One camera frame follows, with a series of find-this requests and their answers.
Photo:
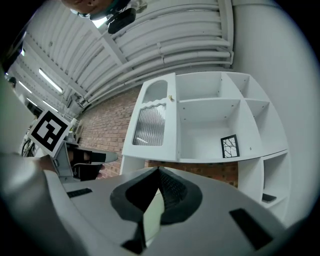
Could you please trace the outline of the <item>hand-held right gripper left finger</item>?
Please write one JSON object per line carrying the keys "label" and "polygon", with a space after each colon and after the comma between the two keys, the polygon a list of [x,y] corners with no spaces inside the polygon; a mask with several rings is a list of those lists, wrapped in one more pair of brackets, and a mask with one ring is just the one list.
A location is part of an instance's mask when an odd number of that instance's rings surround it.
{"label": "hand-held right gripper left finger", "polygon": [[122,247],[131,240],[137,224],[123,220],[110,202],[119,185],[149,171],[132,171],[107,179],[61,183],[58,175],[45,171],[55,211],[75,242],[77,256],[139,256]]}

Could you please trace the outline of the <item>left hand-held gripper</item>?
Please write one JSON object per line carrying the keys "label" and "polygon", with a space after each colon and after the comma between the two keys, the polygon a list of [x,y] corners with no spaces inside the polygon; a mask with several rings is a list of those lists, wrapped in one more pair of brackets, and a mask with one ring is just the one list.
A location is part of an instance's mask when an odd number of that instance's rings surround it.
{"label": "left hand-held gripper", "polygon": [[29,131],[28,138],[45,155],[29,159],[39,170],[57,174],[61,182],[70,182],[73,177],[81,182],[95,180],[104,168],[103,164],[115,162],[118,154],[91,148],[70,149],[65,141],[70,127],[71,124],[55,111],[44,111]]}

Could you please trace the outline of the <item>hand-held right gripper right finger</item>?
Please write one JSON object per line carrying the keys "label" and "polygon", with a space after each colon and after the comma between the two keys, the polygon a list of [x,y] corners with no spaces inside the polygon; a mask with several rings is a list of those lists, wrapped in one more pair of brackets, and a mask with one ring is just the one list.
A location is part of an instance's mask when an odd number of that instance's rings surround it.
{"label": "hand-held right gripper right finger", "polygon": [[285,226],[267,209],[235,187],[219,180],[178,169],[176,175],[202,192],[197,211],[182,223],[162,226],[144,256],[247,256],[255,252],[230,212],[245,210],[272,239]]}

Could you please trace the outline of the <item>white glass cabinet door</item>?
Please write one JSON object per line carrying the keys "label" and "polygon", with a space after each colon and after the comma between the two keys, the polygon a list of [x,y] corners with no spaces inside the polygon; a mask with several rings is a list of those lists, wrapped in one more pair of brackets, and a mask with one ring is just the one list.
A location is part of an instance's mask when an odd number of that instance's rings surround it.
{"label": "white glass cabinet door", "polygon": [[175,161],[177,118],[176,74],[145,81],[131,115],[122,154],[145,160]]}

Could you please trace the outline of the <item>white shelf cabinet desk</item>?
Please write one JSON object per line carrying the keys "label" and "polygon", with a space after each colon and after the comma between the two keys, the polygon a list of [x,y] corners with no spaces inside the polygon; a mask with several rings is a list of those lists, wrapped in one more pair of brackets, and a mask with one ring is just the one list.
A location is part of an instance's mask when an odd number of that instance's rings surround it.
{"label": "white shelf cabinet desk", "polygon": [[[225,71],[176,75],[177,158],[151,160],[122,153],[120,173],[148,160],[183,164],[238,164],[238,189],[280,221],[291,187],[285,130],[269,97],[249,74]],[[223,158],[221,138],[236,135],[239,157]],[[276,196],[262,202],[263,193]]]}

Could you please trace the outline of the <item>black phone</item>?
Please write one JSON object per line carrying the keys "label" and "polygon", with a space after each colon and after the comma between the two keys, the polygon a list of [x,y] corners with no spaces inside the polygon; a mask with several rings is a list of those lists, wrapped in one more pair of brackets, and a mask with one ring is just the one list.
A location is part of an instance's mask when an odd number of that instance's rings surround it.
{"label": "black phone", "polygon": [[261,200],[262,200],[263,203],[270,204],[273,201],[275,201],[276,199],[277,199],[277,197],[274,196],[274,195],[263,193]]}

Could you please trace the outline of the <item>ceiling light tube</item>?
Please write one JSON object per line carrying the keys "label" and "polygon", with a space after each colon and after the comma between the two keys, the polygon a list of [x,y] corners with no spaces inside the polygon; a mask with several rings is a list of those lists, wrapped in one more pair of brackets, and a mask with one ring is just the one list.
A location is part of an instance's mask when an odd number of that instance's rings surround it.
{"label": "ceiling light tube", "polygon": [[63,89],[58,86],[41,68],[38,69],[39,74],[60,94],[63,92]]}
{"label": "ceiling light tube", "polygon": [[42,100],[42,102],[46,105],[46,106],[48,106],[49,108],[51,108],[52,110],[54,110],[55,112],[59,112],[55,107],[53,107],[53,106],[51,106],[49,103],[47,103],[45,100]]}
{"label": "ceiling light tube", "polygon": [[25,90],[27,90],[30,94],[32,94],[32,91],[31,91],[29,88],[27,88],[20,80],[18,81],[18,83],[19,83]]}

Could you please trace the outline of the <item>white ceiling pipes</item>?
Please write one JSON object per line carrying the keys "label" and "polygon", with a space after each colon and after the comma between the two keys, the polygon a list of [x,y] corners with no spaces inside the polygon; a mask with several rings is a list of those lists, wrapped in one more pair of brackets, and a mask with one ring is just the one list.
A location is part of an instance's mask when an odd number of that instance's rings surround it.
{"label": "white ceiling pipes", "polygon": [[133,23],[100,31],[114,67],[103,67],[79,101],[82,107],[158,74],[233,62],[232,0],[140,0]]}

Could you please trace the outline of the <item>black picture frame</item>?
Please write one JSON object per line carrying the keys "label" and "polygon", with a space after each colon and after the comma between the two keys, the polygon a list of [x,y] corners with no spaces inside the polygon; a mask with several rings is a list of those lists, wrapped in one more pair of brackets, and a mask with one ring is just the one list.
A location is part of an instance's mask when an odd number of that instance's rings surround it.
{"label": "black picture frame", "polygon": [[222,157],[225,158],[235,158],[240,156],[240,150],[238,145],[237,136],[230,135],[220,139]]}

